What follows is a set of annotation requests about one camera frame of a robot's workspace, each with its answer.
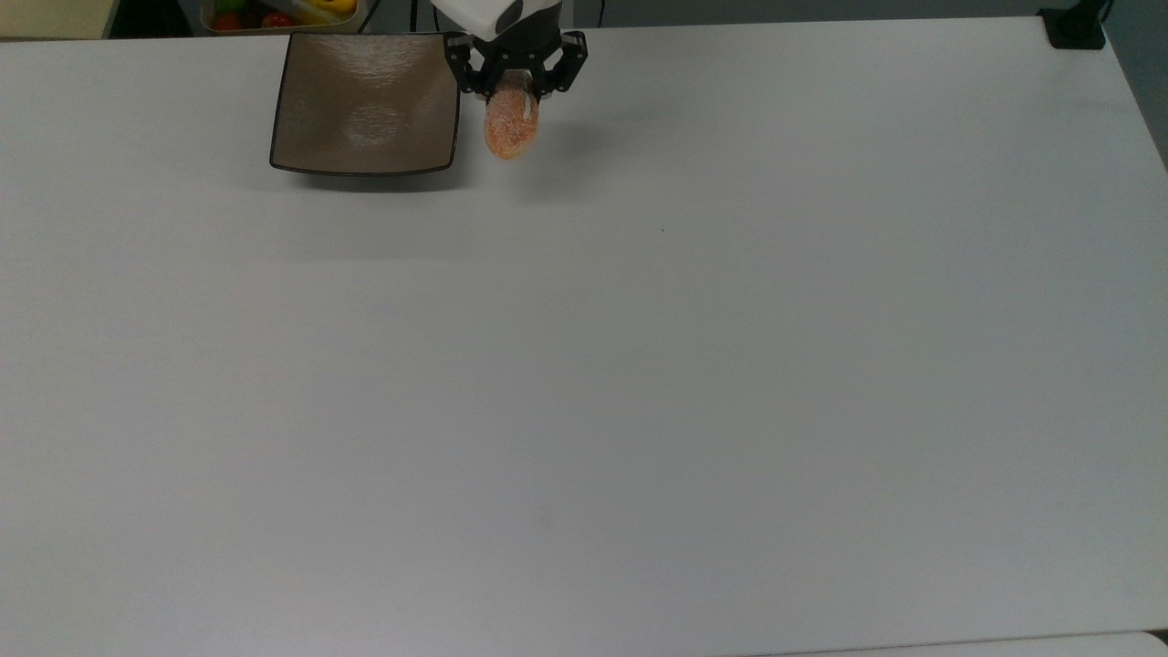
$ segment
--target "white table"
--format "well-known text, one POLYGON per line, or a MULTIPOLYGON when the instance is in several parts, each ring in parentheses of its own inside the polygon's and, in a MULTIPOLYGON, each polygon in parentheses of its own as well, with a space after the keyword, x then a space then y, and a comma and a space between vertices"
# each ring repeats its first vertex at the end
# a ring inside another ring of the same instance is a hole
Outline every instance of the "white table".
POLYGON ((11 655, 1168 627, 1168 177, 1037 19, 590 34, 516 162, 266 164, 281 37, 0 44, 11 655))

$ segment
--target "square plate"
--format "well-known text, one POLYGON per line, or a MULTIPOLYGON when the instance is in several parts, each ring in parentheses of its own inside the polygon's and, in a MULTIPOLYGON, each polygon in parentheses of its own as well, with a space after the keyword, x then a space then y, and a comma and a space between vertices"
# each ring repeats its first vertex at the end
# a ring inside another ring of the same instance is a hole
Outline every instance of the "square plate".
POLYGON ((271 165, 401 175, 454 159, 460 95, 440 34, 288 37, 271 165))

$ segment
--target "yellow fruit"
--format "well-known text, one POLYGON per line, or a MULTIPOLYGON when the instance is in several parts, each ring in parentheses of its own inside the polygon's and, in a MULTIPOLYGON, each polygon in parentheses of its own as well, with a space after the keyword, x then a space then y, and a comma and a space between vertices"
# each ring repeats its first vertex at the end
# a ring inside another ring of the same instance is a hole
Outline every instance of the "yellow fruit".
POLYGON ((348 16, 357 8, 357 0, 312 0, 312 4, 341 16, 348 16))

